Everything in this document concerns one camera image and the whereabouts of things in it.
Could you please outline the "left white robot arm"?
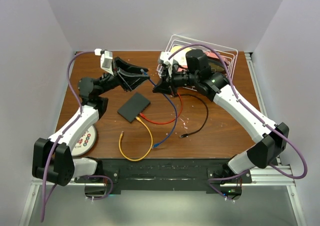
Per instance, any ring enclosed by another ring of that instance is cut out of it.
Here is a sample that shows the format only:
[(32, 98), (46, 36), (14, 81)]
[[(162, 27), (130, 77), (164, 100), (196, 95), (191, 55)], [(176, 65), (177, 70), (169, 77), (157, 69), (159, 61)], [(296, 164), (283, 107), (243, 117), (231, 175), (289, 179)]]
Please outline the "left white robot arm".
[(92, 182), (103, 178), (103, 169), (93, 158), (73, 158), (72, 151), (89, 127), (105, 114), (108, 98), (101, 95), (122, 87), (133, 91), (149, 79), (148, 69), (135, 66), (116, 57), (109, 63), (107, 72), (99, 78), (84, 77), (78, 83), (80, 106), (74, 116), (49, 138), (34, 143), (32, 175), (43, 183), (66, 186), (72, 178), (87, 176)]

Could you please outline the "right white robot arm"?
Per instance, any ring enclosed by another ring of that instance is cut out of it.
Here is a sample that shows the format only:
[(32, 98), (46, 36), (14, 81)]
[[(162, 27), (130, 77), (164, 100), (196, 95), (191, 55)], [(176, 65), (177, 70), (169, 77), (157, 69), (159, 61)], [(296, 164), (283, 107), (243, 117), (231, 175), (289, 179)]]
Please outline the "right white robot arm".
[(213, 72), (209, 59), (200, 49), (185, 54), (187, 68), (184, 70), (170, 52), (161, 52), (158, 62), (163, 66), (155, 93), (174, 94), (179, 87), (194, 86), (210, 101), (225, 109), (250, 135), (254, 146), (232, 157), (223, 169), (223, 177), (235, 182), (245, 170), (253, 167), (266, 168), (284, 151), (289, 128), (285, 123), (276, 124), (261, 114), (235, 88), (228, 78)]

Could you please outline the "black network switch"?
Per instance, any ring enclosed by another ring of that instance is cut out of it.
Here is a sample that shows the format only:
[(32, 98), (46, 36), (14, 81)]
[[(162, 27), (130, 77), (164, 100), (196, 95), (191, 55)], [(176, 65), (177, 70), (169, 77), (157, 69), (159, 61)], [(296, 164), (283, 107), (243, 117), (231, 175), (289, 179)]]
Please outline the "black network switch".
[(150, 100), (145, 96), (135, 93), (117, 110), (117, 113), (129, 123), (133, 123), (150, 104)]

